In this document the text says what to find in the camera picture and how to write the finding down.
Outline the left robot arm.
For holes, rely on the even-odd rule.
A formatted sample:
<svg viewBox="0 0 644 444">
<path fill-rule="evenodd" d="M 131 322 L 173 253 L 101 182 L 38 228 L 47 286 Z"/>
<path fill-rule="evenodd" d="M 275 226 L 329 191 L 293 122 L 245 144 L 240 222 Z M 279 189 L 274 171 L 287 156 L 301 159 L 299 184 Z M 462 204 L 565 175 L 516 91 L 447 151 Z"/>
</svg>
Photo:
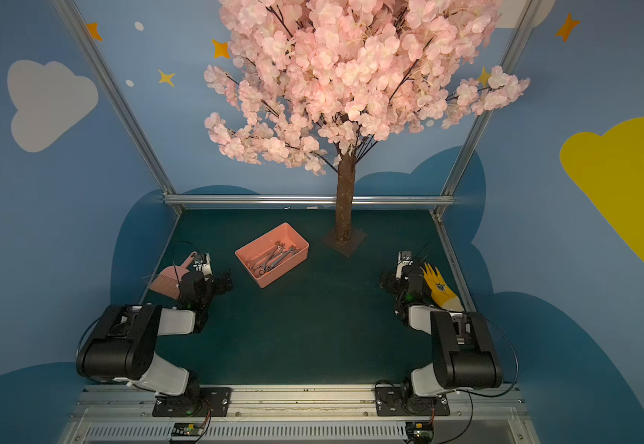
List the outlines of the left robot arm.
<svg viewBox="0 0 644 444">
<path fill-rule="evenodd" d="M 229 270 L 220 275 L 191 271 L 181 277 L 176 306 L 110 305 L 83 334 L 76 370 L 99 384 L 125 381 L 177 401 L 196 403 L 201 396 L 196 374 L 157 354 L 164 336 L 198 334 L 213 299 L 233 289 Z"/>
</svg>

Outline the pink plastic storage box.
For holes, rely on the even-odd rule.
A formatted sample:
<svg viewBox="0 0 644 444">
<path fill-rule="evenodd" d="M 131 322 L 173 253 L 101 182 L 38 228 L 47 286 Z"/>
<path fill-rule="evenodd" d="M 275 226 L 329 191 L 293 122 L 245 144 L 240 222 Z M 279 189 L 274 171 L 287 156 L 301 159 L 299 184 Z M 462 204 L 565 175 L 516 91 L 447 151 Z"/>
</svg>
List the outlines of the pink plastic storage box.
<svg viewBox="0 0 644 444">
<path fill-rule="evenodd" d="M 242 246 L 235 255 L 262 289 L 305 262 L 309 247 L 289 223 L 283 223 Z"/>
</svg>

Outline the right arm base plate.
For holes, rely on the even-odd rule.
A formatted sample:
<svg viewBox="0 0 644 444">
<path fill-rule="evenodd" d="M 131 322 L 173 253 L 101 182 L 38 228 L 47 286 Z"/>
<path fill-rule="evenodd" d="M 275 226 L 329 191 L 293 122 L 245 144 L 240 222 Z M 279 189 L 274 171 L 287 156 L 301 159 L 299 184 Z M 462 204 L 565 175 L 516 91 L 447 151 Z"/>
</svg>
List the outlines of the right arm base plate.
<svg viewBox="0 0 644 444">
<path fill-rule="evenodd" d="M 406 388 L 381 385 L 373 388 L 378 416 L 449 416 L 445 397 L 420 397 Z"/>
</svg>

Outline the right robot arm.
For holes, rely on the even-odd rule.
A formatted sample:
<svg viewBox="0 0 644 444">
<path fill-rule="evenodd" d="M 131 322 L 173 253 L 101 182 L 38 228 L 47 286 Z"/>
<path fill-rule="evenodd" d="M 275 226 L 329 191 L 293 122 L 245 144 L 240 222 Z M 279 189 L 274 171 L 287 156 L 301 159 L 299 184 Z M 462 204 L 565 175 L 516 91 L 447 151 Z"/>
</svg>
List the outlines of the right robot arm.
<svg viewBox="0 0 644 444">
<path fill-rule="evenodd" d="M 407 327 L 430 336 L 430 363 L 413 370 L 408 379 L 414 396 L 437 397 L 450 390 L 495 389 L 503 384 L 487 320 L 464 310 L 438 268 L 403 262 L 381 274 L 380 287 L 394 297 L 394 312 Z"/>
</svg>

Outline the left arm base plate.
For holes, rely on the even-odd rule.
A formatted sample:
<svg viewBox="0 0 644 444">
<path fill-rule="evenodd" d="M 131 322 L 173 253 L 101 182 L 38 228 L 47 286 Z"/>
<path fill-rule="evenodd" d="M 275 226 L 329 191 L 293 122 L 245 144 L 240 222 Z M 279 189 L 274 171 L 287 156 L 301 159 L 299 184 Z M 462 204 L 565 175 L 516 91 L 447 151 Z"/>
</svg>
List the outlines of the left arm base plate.
<svg viewBox="0 0 644 444">
<path fill-rule="evenodd" d="M 232 388 L 200 387 L 197 392 L 180 396 L 157 396 L 153 417 L 225 417 L 231 403 Z"/>
</svg>

